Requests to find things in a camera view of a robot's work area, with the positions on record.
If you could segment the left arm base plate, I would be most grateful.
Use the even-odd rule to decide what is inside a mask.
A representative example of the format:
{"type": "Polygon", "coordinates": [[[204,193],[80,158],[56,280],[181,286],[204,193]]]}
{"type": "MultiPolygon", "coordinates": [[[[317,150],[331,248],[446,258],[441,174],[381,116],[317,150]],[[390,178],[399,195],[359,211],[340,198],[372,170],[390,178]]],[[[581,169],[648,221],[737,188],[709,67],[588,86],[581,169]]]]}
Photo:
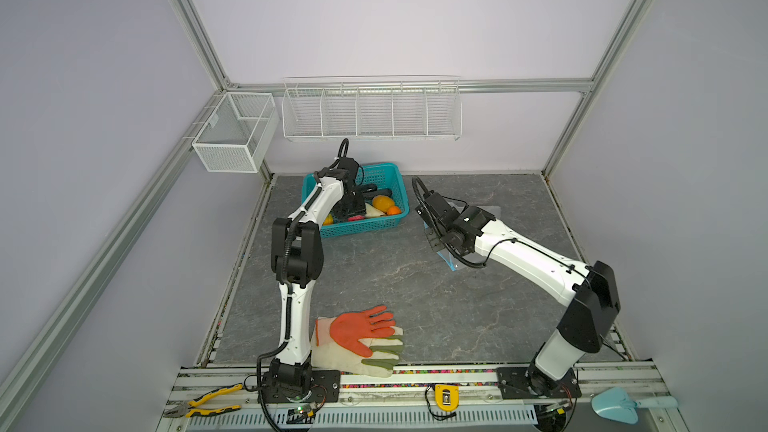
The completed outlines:
{"type": "Polygon", "coordinates": [[[268,404],[299,402],[335,403],[339,400],[341,373],[338,370],[314,370],[280,366],[262,376],[260,391],[268,404]]]}

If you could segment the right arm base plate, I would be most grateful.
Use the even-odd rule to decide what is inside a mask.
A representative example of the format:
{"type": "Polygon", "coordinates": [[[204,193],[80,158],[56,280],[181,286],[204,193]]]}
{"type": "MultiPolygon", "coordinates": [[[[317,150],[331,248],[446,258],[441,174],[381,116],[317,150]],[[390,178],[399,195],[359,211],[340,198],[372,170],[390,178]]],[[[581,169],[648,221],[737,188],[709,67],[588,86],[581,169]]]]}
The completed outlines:
{"type": "Polygon", "coordinates": [[[496,370],[503,399],[577,399],[582,391],[576,370],[570,368],[558,380],[540,372],[533,365],[502,366],[496,370]]]}

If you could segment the clear zip top bag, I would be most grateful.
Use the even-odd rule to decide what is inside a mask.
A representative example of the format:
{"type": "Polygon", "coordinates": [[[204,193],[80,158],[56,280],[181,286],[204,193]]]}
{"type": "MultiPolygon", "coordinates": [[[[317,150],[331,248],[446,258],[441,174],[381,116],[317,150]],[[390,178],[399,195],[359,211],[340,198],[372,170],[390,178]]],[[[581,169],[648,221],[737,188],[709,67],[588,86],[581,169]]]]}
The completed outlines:
{"type": "Polygon", "coordinates": [[[420,207],[417,212],[423,219],[430,248],[452,270],[486,267],[488,255],[476,260],[470,260],[468,256],[476,254],[475,241],[483,235],[482,229],[497,219],[495,215],[477,206],[469,206],[461,213],[450,207],[442,215],[436,215],[427,207],[420,207]]]}

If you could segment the teal plastic basket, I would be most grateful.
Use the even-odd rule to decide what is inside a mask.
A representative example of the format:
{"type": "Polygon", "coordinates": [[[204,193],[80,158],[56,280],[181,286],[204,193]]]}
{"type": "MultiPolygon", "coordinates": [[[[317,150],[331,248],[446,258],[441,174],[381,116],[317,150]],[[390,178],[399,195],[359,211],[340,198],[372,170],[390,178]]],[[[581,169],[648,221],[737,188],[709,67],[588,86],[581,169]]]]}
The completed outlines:
{"type": "Polygon", "coordinates": [[[400,214],[365,218],[351,222],[334,220],[333,224],[321,227],[320,233],[323,238],[394,228],[409,213],[409,201],[404,179],[396,164],[376,163],[363,165],[362,170],[358,173],[356,182],[360,186],[368,187],[365,199],[369,205],[372,204],[374,197],[384,195],[389,197],[394,202],[394,205],[400,209],[400,214]]]}

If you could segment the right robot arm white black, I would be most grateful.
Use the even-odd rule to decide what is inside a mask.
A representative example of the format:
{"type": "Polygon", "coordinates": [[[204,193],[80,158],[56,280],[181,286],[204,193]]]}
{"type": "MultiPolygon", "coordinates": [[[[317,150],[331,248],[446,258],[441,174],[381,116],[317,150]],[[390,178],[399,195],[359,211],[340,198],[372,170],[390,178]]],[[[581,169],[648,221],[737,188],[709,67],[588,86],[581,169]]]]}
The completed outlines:
{"type": "Polygon", "coordinates": [[[522,392],[546,397],[566,392],[575,381],[574,366],[603,347],[621,310],[614,270],[604,262],[592,265],[558,254],[514,231],[492,213],[454,205],[411,179],[416,212],[436,252],[447,252],[468,268],[483,269],[495,261],[539,286],[565,307],[556,329],[522,374],[522,392]]]}

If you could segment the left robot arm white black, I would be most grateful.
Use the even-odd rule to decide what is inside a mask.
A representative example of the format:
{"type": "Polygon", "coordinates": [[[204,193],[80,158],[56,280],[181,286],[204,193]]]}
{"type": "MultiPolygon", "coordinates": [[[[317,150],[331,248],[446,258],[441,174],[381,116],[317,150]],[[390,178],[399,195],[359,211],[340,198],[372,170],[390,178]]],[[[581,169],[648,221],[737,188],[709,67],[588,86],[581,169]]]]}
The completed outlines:
{"type": "Polygon", "coordinates": [[[259,373],[259,387],[270,400],[304,400],[311,396],[310,308],[323,264],[321,228],[327,217],[343,221],[366,213],[357,178],[361,166],[348,155],[344,138],[331,165],[313,173],[314,187],[301,205],[271,227],[271,268],[281,294],[281,339],[276,350],[259,357],[271,360],[259,373]]]}

